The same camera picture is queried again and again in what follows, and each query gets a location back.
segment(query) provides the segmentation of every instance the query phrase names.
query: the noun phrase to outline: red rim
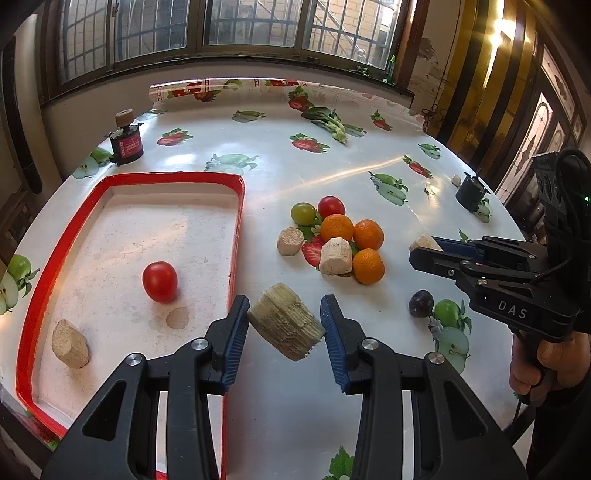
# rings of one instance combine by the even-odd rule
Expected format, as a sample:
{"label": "red rim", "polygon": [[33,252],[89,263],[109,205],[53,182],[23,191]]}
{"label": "red rim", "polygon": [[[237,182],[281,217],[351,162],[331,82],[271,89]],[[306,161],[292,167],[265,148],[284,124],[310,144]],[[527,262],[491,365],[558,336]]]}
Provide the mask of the red rim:
{"label": "red rim", "polygon": [[[236,254],[238,252],[238,236],[242,220],[242,206],[244,203],[244,181],[240,175],[230,173],[216,173],[204,171],[179,171],[167,173],[122,173],[112,175],[101,180],[90,195],[84,200],[78,211],[74,214],[70,223],[64,230],[56,247],[53,249],[49,260],[33,292],[31,303],[22,327],[21,341],[18,346],[17,355],[17,378],[15,391],[18,398],[24,403],[27,409],[52,432],[62,438],[67,428],[51,418],[33,400],[33,367],[39,332],[43,323],[43,316],[47,307],[51,292],[56,284],[61,268],[66,260],[78,233],[84,222],[91,214],[100,198],[105,192],[115,186],[123,185],[147,185],[154,183],[218,183],[225,185],[238,194],[238,215],[236,216],[236,228],[234,242],[232,245],[232,259],[230,261],[230,276],[228,279],[228,310],[232,305],[234,297],[234,272],[236,268]],[[220,466],[220,477],[226,477],[226,440],[227,440],[227,413],[226,398],[222,401],[222,464]],[[157,472],[157,480],[166,479],[166,475]]]}

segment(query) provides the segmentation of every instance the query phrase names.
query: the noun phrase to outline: black container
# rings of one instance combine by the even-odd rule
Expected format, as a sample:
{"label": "black container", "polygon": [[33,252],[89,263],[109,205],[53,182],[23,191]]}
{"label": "black container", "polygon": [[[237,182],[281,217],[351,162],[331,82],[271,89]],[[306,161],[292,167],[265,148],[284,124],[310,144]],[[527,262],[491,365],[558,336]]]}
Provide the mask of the black container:
{"label": "black container", "polygon": [[456,192],[456,200],[469,212],[475,212],[484,195],[488,193],[486,187],[478,179],[465,173],[466,178]]}
{"label": "black container", "polygon": [[135,119],[133,110],[123,110],[115,114],[115,122],[119,127],[109,134],[113,157],[111,162],[124,165],[137,160],[144,154],[142,139],[139,135],[141,124],[131,125]]}

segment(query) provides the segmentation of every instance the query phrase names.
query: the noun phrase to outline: round table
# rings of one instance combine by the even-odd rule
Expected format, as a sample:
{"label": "round table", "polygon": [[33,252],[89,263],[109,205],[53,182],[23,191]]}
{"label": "round table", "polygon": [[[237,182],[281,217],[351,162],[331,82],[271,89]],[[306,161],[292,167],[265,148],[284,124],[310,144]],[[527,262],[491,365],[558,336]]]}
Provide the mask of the round table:
{"label": "round table", "polygon": [[[385,99],[268,79],[178,82],[154,86],[150,96],[153,110],[138,119],[144,123],[144,155],[120,167],[86,164],[66,179],[18,247],[17,253],[25,255],[33,269],[43,269],[64,228],[105,176],[202,170],[241,174],[246,195],[235,293],[247,295],[252,304],[263,290],[283,282],[317,318],[320,299],[334,294],[343,314],[357,320],[368,336],[399,353],[423,357],[434,349],[434,342],[427,319],[408,312],[413,293],[426,289],[435,302],[465,300],[466,305],[468,298],[453,281],[414,271],[408,262],[410,243],[422,233],[459,239],[460,230],[469,238],[522,240],[493,194],[487,195],[489,223],[458,204],[451,177],[463,178],[464,172],[473,171],[423,133],[420,116]],[[358,127],[358,135],[359,130],[365,133],[349,134],[343,145],[301,117],[311,106],[336,109],[343,123]],[[100,146],[111,149],[109,140]],[[408,187],[407,201],[403,205],[387,201],[369,172],[401,179]],[[316,205],[327,195],[345,204],[354,223],[373,219],[381,226],[385,234],[379,250],[385,264],[381,281],[364,286],[351,277],[322,275],[301,253],[282,257],[277,252],[279,232],[293,225],[292,205]],[[35,289],[36,280],[31,284]],[[0,317],[2,401],[16,410],[15,362],[30,298],[21,299],[12,313]],[[462,376],[504,427],[516,405],[508,385],[512,336],[502,323],[469,308],[466,314],[472,319],[472,331],[466,330],[470,357]],[[113,367],[119,361],[113,359]],[[231,478],[320,479],[329,474],[330,460],[340,446],[351,455],[355,451],[361,398],[340,392],[324,341],[306,359],[293,362],[251,328],[227,402]],[[411,454],[406,449],[405,459]],[[410,463],[405,461],[406,478],[412,477]]]}

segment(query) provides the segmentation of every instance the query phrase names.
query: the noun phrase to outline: hand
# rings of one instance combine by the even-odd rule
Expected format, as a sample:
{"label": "hand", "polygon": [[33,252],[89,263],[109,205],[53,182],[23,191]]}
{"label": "hand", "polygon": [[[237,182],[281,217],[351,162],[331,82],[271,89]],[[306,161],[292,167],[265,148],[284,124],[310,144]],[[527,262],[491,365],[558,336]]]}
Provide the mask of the hand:
{"label": "hand", "polygon": [[[540,382],[541,372],[526,360],[524,346],[515,335],[511,352],[513,360],[509,385],[515,392],[526,395],[533,385]],[[562,343],[542,340],[538,346],[537,356],[542,365],[556,370],[557,375],[552,390],[574,387],[581,383],[589,371],[591,359],[589,335],[573,332],[571,339]]]}

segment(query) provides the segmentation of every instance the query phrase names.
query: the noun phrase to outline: cork stopper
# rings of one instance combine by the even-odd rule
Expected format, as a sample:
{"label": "cork stopper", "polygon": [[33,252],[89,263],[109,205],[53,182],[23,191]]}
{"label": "cork stopper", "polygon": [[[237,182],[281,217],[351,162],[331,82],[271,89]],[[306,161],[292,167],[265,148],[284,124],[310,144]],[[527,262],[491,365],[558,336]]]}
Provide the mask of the cork stopper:
{"label": "cork stopper", "polygon": [[128,108],[127,110],[122,110],[119,113],[115,114],[115,122],[117,123],[117,126],[119,128],[131,125],[134,120],[134,111],[131,108]]}

